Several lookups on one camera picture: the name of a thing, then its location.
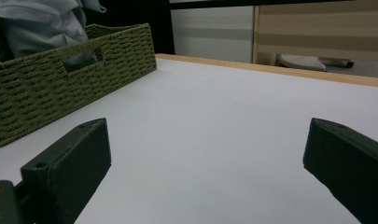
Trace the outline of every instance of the screw hole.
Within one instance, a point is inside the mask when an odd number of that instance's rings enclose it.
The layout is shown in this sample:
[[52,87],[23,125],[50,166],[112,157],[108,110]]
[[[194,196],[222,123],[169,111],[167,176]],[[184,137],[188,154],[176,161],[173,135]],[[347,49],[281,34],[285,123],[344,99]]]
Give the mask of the screw hole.
[[38,162],[38,163],[35,165],[36,169],[40,169],[40,168],[43,168],[43,167],[45,167],[45,166],[47,166],[47,163],[46,163],[46,162]]

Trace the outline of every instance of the white object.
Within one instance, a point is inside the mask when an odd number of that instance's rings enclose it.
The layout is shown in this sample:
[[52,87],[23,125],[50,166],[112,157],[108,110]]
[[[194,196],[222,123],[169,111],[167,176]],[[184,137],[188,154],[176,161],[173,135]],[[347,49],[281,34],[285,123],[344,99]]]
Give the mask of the white object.
[[[81,7],[99,12],[98,0],[0,1],[0,27],[15,58],[88,40]],[[64,60],[68,70],[96,62],[93,52]]]
[[326,72],[326,66],[317,57],[281,54],[279,62],[289,68]]

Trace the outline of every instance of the dark background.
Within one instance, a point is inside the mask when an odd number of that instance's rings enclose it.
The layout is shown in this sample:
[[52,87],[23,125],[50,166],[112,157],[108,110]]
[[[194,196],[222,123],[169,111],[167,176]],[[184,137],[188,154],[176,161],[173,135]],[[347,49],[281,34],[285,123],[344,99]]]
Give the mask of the dark background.
[[156,53],[175,54],[169,0],[100,0],[106,13],[84,8],[87,24],[129,26],[149,23]]

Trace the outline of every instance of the floor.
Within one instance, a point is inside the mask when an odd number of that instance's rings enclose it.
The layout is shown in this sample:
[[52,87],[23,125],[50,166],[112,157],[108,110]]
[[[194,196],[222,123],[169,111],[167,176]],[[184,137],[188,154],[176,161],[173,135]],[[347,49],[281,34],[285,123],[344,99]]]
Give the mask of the floor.
[[338,62],[327,59],[320,59],[320,62],[326,66],[327,71],[330,73],[349,74],[363,77],[378,77],[378,62],[354,61],[354,66],[351,68],[346,67],[346,62]]

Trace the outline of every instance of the white cloth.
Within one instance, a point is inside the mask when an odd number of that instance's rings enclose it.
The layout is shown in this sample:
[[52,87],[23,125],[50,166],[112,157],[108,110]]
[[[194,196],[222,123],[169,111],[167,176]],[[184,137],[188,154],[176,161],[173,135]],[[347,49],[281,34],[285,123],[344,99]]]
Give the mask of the white cloth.
[[[0,0],[0,27],[15,58],[82,43],[88,40],[82,7],[105,12],[98,0]],[[64,65],[74,70],[94,62],[86,52]]]

